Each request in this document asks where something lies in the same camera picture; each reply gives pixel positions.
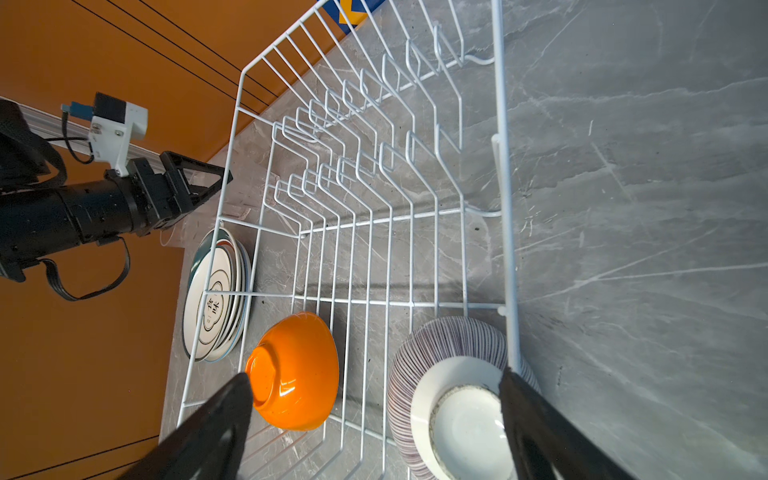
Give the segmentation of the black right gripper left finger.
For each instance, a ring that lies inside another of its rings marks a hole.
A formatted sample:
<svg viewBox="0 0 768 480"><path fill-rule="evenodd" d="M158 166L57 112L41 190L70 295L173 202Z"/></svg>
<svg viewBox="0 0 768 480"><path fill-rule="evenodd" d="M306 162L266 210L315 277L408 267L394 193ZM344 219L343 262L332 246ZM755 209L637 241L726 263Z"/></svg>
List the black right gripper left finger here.
<svg viewBox="0 0 768 480"><path fill-rule="evenodd" d="M235 479L252 414L249 378L235 375L122 479Z"/></svg>

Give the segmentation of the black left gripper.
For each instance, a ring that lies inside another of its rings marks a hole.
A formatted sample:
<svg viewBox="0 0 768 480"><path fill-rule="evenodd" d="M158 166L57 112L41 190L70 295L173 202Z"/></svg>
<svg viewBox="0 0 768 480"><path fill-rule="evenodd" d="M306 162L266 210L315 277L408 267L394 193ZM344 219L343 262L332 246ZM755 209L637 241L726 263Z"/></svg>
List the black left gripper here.
<svg viewBox="0 0 768 480"><path fill-rule="evenodd" d="M108 170L99 181L3 194L1 276L23 282L23 270L49 254L167 228L233 180L224 167L175 152L160 160L162 173L136 158L126 177Z"/></svg>

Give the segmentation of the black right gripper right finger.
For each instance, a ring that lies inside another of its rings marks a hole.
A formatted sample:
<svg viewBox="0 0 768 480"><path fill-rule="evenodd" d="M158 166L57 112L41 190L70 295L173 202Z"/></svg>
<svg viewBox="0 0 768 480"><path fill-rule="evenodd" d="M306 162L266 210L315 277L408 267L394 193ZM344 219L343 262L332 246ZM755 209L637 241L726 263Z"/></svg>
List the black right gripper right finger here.
<svg viewBox="0 0 768 480"><path fill-rule="evenodd" d="M519 479L630 479L520 375L507 367L500 388L504 429Z"/></svg>

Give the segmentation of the orange bowl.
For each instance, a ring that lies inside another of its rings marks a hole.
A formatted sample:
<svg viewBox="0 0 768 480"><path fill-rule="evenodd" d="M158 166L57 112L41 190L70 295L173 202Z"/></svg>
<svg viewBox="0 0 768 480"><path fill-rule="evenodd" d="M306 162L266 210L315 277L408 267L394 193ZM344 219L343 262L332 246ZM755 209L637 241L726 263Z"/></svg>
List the orange bowl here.
<svg viewBox="0 0 768 480"><path fill-rule="evenodd" d="M245 366L255 410L270 425L311 431L329 417L340 380L330 329L317 315L299 312L271 327Z"/></svg>

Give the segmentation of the white plate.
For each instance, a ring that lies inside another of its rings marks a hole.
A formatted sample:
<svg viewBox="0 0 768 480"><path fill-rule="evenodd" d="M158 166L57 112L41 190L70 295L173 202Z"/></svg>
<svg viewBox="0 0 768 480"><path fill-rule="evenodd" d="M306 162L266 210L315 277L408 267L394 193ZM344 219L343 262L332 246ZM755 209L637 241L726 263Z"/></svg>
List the white plate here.
<svg viewBox="0 0 768 480"><path fill-rule="evenodd" d="M245 325L245 288L251 260L224 227L210 231L196 250L184 303L182 344L187 356L215 363L239 341Z"/></svg>

